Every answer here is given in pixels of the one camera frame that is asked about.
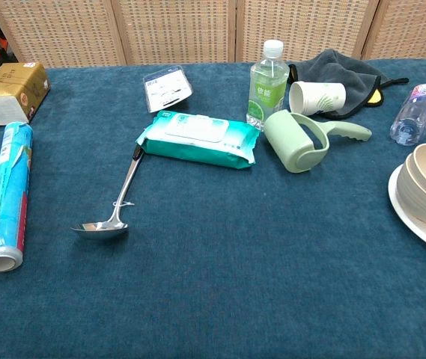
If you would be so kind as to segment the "teal wet wipes pack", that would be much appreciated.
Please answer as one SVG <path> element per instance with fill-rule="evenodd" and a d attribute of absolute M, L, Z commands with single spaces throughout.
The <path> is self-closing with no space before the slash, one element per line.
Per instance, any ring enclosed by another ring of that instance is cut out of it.
<path fill-rule="evenodd" d="M 161 110 L 136 143 L 147 154 L 243 169 L 255 163 L 259 135 L 245 122 Z"/>

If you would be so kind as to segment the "light green lint roller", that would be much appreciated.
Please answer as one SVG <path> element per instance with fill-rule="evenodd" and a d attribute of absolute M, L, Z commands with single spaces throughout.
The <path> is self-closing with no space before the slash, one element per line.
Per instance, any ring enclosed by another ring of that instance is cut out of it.
<path fill-rule="evenodd" d="M 355 123 L 317 122 L 303 114 L 281 110 L 267 118 L 264 134 L 286 170 L 297 174 L 311 170 L 323 160 L 329 150 L 330 135 L 368 141 L 372 131 Z"/>

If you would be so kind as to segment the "green label water bottle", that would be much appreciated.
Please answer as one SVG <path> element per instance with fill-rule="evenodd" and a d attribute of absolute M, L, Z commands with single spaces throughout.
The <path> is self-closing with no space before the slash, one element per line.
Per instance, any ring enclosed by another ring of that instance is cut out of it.
<path fill-rule="evenodd" d="M 249 101 L 246 122 L 263 131 L 266 119 L 283 109 L 290 73 L 282 59 L 284 43 L 266 40 L 262 59 L 250 69 Z"/>

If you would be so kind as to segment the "white blister card package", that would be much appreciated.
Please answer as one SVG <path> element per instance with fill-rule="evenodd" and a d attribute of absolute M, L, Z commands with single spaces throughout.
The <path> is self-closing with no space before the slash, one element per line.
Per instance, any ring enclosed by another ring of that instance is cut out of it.
<path fill-rule="evenodd" d="M 147 109 L 161 111 L 190 97 L 193 89 L 181 65 L 174 65 L 143 78 Z"/>

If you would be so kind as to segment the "blue tablecloth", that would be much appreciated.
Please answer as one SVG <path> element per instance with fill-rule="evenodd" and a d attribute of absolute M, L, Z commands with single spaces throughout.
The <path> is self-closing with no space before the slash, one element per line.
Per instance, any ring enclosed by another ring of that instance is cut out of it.
<path fill-rule="evenodd" d="M 145 156 L 108 241 L 72 226 L 111 215 L 156 68 L 49 70 L 0 358 L 426 358 L 426 244 L 388 196 L 410 153 L 389 129 L 426 59 L 373 65 L 410 81 L 353 117 L 369 141 L 333 136 L 303 174 L 265 138 L 245 170 Z"/>

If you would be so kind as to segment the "stainless steel ladle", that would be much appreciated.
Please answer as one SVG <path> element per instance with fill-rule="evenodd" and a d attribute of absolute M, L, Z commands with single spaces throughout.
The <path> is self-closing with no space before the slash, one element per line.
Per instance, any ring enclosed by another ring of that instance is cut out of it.
<path fill-rule="evenodd" d="M 113 204 L 113 212 L 110 218 L 106 221 L 90 222 L 84 224 L 75 224 L 70 229 L 85 239 L 111 239 L 128 231 L 128 224 L 121 220 L 121 208 L 123 206 L 124 198 L 130 187 L 130 183 L 137 171 L 140 161 L 144 155 L 143 149 L 136 145 L 132 161 L 127 172 L 124 183 L 121 187 L 117 200 Z"/>

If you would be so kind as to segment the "white paper cup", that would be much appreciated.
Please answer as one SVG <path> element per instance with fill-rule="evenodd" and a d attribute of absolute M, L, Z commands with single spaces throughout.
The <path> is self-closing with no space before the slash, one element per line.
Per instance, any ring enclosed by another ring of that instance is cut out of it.
<path fill-rule="evenodd" d="M 293 113 L 306 116 L 343 108 L 346 89 L 342 83 L 294 82 L 290 86 L 289 105 Z"/>

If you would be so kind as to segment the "wicker folding screen panel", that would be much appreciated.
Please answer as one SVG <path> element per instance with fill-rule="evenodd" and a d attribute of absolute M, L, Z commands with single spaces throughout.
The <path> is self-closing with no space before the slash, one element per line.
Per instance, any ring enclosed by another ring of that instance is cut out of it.
<path fill-rule="evenodd" d="M 265 40 L 303 61 L 325 49 L 360 58 L 380 0 L 236 0 L 234 60 L 261 57 Z"/>
<path fill-rule="evenodd" d="M 127 63 L 112 0 L 0 0 L 0 29 L 20 62 L 46 68 Z"/>
<path fill-rule="evenodd" d="M 235 61 L 236 0 L 111 0 L 128 64 Z"/>
<path fill-rule="evenodd" d="M 426 58 L 426 0 L 379 0 L 361 58 Z"/>

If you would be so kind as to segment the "grey towel with yellow patch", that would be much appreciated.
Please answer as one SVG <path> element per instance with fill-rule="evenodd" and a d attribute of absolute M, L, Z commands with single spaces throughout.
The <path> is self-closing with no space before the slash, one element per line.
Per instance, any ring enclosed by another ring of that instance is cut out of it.
<path fill-rule="evenodd" d="M 376 91 L 382 93 L 388 86 L 409 82 L 408 78 L 390 79 L 376 67 L 334 49 L 327 49 L 307 61 L 293 62 L 289 68 L 289 84 L 298 81 L 343 84 L 345 104 L 339 110 L 322 115 L 329 120 L 345 120 L 360 109 L 370 107 L 368 101 Z"/>

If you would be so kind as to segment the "white plate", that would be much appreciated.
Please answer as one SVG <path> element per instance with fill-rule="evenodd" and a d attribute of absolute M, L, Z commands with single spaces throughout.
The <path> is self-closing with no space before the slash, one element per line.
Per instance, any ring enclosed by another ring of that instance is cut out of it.
<path fill-rule="evenodd" d="M 400 220 L 423 242 L 426 243 L 426 222 L 414 217 L 405 205 L 402 204 L 398 194 L 398 176 L 403 165 L 397 166 L 389 177 L 388 195 L 392 208 Z"/>

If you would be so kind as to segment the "blue cling film roll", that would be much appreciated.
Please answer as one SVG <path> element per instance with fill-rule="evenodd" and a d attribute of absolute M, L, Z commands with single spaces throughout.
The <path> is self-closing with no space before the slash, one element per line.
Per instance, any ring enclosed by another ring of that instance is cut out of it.
<path fill-rule="evenodd" d="M 4 128 L 0 149 L 0 272 L 22 264 L 33 131 L 27 123 Z"/>

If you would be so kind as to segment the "clear bottle purple label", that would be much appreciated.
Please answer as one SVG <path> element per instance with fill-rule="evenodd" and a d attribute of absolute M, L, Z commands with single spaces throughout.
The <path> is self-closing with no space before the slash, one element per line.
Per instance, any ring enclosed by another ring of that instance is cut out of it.
<path fill-rule="evenodd" d="M 390 128 L 397 144 L 413 146 L 426 135 L 426 84 L 416 85 L 404 100 Z"/>

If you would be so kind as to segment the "gold tissue pack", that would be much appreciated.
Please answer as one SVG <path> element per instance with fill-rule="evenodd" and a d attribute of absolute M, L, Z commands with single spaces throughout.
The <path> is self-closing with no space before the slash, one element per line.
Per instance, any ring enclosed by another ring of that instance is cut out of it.
<path fill-rule="evenodd" d="M 39 62 L 0 66 L 0 126 L 30 123 L 51 89 L 51 81 Z"/>

